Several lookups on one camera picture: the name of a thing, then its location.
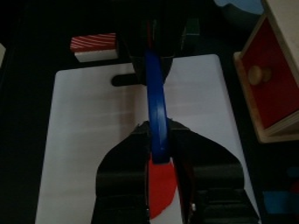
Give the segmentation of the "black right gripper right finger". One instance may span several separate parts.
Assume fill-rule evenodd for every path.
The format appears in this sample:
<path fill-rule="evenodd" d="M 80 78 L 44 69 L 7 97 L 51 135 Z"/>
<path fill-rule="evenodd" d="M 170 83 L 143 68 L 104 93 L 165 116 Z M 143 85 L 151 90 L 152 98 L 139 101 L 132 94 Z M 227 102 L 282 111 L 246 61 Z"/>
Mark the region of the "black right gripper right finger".
<path fill-rule="evenodd" d="M 239 159 L 179 122 L 169 123 L 183 224 L 258 224 Z"/>

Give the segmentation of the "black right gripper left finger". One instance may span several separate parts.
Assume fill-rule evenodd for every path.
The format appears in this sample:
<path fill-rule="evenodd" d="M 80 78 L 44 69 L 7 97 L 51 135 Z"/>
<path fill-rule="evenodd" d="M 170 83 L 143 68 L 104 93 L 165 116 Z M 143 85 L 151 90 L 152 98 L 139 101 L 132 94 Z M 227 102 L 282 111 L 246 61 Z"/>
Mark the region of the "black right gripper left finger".
<path fill-rule="evenodd" d="M 108 151 L 96 174 L 92 224 L 150 224 L 150 123 L 139 124 Z"/>

